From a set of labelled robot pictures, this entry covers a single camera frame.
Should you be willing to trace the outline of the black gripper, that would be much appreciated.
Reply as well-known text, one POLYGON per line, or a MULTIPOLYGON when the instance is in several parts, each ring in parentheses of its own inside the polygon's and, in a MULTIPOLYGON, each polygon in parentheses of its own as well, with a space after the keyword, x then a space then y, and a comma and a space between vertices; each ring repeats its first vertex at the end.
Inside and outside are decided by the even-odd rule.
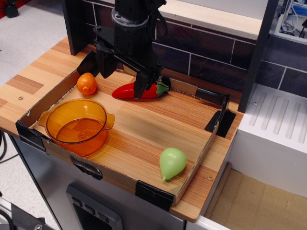
POLYGON ((117 69, 118 63, 137 72, 134 82, 134 98, 140 99, 153 79, 158 79, 163 64, 154 52, 152 43, 164 40, 156 38, 157 20, 149 20, 141 27, 123 27, 118 24, 108 28, 94 27, 96 34, 96 61, 104 79, 117 69))

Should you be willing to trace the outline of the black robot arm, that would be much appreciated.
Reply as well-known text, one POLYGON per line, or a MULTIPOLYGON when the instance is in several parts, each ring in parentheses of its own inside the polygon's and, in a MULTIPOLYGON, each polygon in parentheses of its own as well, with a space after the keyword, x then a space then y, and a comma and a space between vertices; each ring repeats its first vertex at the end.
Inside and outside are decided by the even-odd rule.
POLYGON ((117 0, 111 13, 114 28, 100 25, 94 28, 96 61, 101 75, 109 77, 118 63, 135 71, 134 98, 141 98, 160 78, 164 68, 153 43, 167 36, 155 35, 157 21, 166 25, 159 12, 165 4, 165 0, 117 0))

